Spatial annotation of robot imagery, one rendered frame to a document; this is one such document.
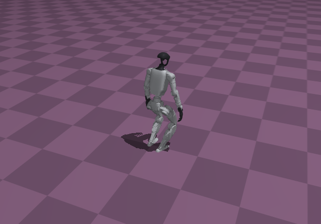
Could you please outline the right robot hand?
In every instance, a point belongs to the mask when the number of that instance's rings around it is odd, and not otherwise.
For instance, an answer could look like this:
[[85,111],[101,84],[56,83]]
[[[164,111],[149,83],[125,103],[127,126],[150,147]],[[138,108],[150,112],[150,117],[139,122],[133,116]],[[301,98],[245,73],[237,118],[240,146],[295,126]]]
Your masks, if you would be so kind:
[[180,120],[178,120],[178,122],[180,122],[182,120],[182,117],[183,117],[183,112],[182,112],[183,109],[181,110],[181,108],[179,107],[178,111],[180,112],[180,118],[179,118]]

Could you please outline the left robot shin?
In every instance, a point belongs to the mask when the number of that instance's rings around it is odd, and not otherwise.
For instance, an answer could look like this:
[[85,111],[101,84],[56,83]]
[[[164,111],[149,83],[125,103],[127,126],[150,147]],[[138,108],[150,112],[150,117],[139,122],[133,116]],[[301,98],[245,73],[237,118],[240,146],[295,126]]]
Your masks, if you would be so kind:
[[156,134],[159,132],[159,129],[160,129],[161,125],[162,125],[162,123],[157,123],[156,122],[156,117],[155,117],[155,122],[153,123],[153,126],[152,126],[151,137],[150,137],[150,140],[149,140],[149,142],[151,141],[151,143],[153,143],[153,141],[154,141],[154,139],[156,137]]

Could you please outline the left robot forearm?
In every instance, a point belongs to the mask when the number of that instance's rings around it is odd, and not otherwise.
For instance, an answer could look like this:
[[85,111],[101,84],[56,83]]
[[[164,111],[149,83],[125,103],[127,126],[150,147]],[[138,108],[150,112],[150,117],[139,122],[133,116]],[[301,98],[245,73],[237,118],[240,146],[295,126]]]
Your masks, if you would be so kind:
[[144,94],[145,94],[145,96],[147,97],[147,99],[149,99],[150,98],[150,88],[146,88],[145,86],[144,86]]

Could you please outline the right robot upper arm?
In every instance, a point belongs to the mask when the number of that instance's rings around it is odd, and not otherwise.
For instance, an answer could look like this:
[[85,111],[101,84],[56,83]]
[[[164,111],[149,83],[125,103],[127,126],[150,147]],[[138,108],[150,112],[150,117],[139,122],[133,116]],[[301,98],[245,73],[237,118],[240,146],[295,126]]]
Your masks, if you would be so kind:
[[166,73],[167,80],[170,83],[171,87],[171,95],[172,96],[177,96],[177,89],[176,89],[176,81],[175,81],[175,75],[173,73],[167,72]]

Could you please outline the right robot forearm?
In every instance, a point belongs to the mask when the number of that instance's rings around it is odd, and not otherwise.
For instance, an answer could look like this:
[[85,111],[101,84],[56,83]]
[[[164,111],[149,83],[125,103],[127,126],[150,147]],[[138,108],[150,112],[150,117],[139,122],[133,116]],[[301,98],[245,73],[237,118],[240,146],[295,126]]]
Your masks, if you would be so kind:
[[183,106],[182,106],[181,101],[180,101],[179,92],[178,92],[178,90],[176,92],[177,92],[177,96],[174,97],[174,100],[175,100],[175,103],[176,103],[176,106],[177,106],[177,110],[178,110],[179,107],[182,110]]

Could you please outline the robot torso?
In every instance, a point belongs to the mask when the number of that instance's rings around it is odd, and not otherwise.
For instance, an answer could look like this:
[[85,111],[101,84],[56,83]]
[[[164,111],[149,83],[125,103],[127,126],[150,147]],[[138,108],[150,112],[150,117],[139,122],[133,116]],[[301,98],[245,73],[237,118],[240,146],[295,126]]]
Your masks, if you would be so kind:
[[165,70],[157,70],[153,68],[150,73],[149,88],[150,93],[154,94],[153,100],[150,102],[150,108],[153,111],[161,112],[159,110],[160,106],[164,105],[164,102],[161,100],[162,95],[165,94],[169,81],[167,80],[166,73],[169,72]]

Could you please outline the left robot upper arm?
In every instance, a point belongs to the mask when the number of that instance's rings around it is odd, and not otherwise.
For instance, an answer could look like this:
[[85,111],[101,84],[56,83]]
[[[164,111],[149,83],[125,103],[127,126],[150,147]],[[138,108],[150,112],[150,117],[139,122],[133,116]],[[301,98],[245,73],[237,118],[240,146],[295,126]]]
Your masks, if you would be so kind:
[[149,68],[149,69],[147,69],[147,71],[146,71],[146,77],[145,77],[145,82],[144,82],[144,86],[146,87],[146,88],[149,88],[149,81],[150,81],[150,73],[151,73],[151,70],[152,70],[153,68]]

